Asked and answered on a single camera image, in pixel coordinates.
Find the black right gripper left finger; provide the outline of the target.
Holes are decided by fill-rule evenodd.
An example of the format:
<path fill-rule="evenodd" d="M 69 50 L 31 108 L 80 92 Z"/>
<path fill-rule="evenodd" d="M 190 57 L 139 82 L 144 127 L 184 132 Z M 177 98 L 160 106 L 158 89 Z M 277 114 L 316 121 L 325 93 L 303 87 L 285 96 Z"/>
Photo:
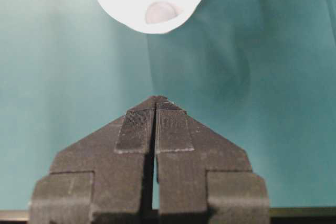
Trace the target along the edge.
<path fill-rule="evenodd" d="M 60 151 L 35 186 L 31 223 L 140 223 L 151 207 L 156 98 Z"/>

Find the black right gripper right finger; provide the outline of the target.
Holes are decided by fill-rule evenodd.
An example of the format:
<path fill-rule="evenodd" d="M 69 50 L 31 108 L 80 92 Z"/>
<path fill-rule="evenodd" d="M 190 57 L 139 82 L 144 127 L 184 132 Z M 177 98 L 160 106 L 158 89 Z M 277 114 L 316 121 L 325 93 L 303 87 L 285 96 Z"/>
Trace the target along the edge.
<path fill-rule="evenodd" d="M 156 99 L 155 153 L 160 223 L 268 223 L 265 181 L 246 152 Z"/>

